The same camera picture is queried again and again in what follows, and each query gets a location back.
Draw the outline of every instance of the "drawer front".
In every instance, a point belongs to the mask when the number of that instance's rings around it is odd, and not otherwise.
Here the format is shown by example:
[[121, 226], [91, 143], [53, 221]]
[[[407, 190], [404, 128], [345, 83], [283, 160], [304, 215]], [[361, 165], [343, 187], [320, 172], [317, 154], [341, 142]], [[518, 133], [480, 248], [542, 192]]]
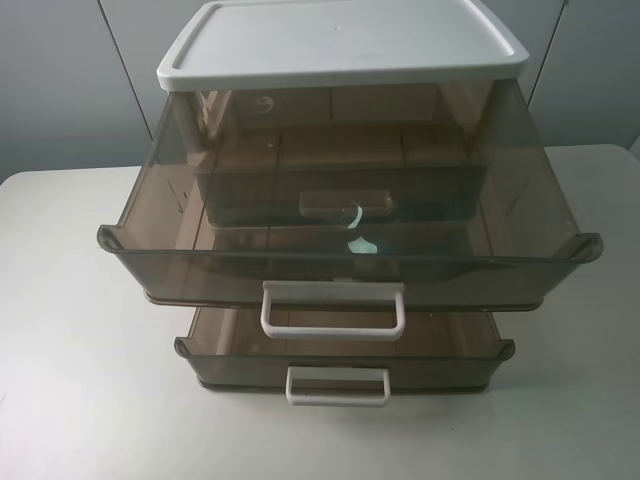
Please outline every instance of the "drawer front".
[[[286, 326], [388, 328], [392, 313], [276, 310], [271, 322]], [[388, 372], [391, 392], [473, 391], [514, 352], [488, 313], [409, 313], [402, 336], [391, 341], [283, 340], [269, 338], [260, 311], [201, 308], [188, 337], [176, 339], [199, 381], [210, 388], [284, 391], [290, 367]], [[380, 393], [379, 380], [295, 378], [300, 392]]]

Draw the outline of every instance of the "plastic drawer organizer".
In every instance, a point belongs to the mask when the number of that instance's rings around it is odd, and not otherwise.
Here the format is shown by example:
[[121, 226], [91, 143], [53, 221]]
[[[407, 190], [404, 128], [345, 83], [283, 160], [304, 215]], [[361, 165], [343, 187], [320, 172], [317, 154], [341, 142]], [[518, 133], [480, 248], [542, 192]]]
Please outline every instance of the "plastic drawer organizer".
[[475, 0], [207, 4], [98, 240], [154, 303], [201, 307], [176, 350], [205, 386], [481, 389], [514, 351], [486, 312], [536, 308], [602, 252], [514, 80], [527, 57]]

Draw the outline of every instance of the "drawer handle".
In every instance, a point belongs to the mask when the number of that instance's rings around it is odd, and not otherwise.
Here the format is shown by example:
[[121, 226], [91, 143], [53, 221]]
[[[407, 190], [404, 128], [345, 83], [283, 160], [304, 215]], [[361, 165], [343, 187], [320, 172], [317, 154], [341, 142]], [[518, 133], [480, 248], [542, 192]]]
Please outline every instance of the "drawer handle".
[[[397, 340], [406, 325], [404, 314], [404, 285], [402, 283], [358, 282], [297, 282], [272, 281], [263, 283], [260, 323], [271, 338], [288, 340]], [[394, 301], [396, 326], [393, 328], [329, 328], [288, 327], [269, 323], [271, 301], [290, 303], [328, 303], [328, 301]]]
[[[382, 396], [377, 397], [359, 395], [294, 395], [291, 392], [294, 380], [381, 381], [384, 393]], [[291, 405], [384, 407], [391, 395], [389, 370], [382, 368], [289, 367], [285, 392], [287, 401]]]

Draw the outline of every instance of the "table surface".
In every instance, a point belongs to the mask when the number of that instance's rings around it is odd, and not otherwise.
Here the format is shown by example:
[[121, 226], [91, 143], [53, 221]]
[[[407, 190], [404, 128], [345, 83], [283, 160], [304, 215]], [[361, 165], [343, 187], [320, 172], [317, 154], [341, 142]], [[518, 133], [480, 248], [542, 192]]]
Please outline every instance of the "table surface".
[[637, 479], [640, 163], [548, 154], [605, 253], [541, 308], [496, 314], [516, 355], [478, 395], [291, 407], [201, 388], [173, 351], [192, 308], [148, 303], [95, 236], [137, 168], [22, 173], [0, 187], [0, 478]]

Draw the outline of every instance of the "white plastic lid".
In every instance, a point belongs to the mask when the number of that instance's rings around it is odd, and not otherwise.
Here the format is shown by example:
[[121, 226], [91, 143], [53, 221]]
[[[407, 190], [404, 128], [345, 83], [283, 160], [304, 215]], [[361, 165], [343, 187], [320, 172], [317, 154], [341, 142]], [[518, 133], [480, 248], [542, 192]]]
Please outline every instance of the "white plastic lid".
[[167, 91], [514, 78], [529, 54], [478, 0], [204, 5], [158, 67]]

